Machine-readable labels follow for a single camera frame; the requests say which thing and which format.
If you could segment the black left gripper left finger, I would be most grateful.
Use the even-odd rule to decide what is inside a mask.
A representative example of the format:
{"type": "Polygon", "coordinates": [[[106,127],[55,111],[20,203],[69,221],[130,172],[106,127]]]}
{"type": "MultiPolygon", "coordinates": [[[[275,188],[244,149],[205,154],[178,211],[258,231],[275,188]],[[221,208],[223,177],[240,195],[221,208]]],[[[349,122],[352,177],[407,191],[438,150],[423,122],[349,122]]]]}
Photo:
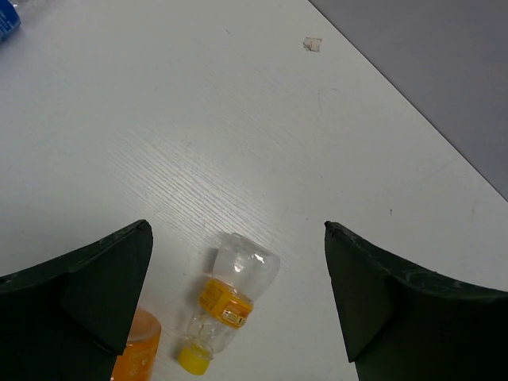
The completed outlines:
{"type": "Polygon", "coordinates": [[[3,380],[108,380],[125,349],[153,247],[135,221],[1,278],[3,380]]]}

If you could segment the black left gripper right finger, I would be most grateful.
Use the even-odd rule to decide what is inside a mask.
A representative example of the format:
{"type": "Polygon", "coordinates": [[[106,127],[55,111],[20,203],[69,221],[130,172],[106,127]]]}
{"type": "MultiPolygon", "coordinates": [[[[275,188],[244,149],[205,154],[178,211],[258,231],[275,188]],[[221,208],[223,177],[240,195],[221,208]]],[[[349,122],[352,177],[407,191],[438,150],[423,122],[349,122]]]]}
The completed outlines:
{"type": "Polygon", "coordinates": [[[359,379],[506,379],[506,292],[430,271],[331,221],[325,258],[359,379]]]}

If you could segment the orange juice bottle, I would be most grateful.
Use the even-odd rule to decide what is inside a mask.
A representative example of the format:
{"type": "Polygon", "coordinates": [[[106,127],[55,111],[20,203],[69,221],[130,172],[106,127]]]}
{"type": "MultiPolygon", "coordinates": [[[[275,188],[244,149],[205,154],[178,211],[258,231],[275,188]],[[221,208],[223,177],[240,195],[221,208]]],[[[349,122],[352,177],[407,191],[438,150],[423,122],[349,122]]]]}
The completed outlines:
{"type": "Polygon", "coordinates": [[[161,324],[147,310],[137,307],[125,350],[114,365],[111,381],[149,381],[160,342],[161,324]]]}

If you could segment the clear bottle yellow cap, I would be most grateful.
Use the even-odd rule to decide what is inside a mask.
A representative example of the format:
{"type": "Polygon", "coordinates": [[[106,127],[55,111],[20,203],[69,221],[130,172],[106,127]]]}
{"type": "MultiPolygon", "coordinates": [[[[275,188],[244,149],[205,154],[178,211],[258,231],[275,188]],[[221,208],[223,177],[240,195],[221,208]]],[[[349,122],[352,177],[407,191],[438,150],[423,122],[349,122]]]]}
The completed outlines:
{"type": "Polygon", "coordinates": [[[280,258],[238,233],[222,241],[183,336],[179,365],[192,375],[205,374],[248,320],[254,303],[271,286],[280,258]]]}

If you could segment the clear bottle blue label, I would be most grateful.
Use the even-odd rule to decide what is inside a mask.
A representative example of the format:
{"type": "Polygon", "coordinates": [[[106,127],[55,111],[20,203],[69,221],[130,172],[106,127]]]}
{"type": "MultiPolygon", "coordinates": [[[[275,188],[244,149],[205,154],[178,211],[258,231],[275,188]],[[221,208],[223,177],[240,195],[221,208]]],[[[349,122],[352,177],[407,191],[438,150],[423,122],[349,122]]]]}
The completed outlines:
{"type": "Polygon", "coordinates": [[[0,37],[1,42],[10,38],[21,24],[16,7],[9,0],[0,0],[0,37]]]}

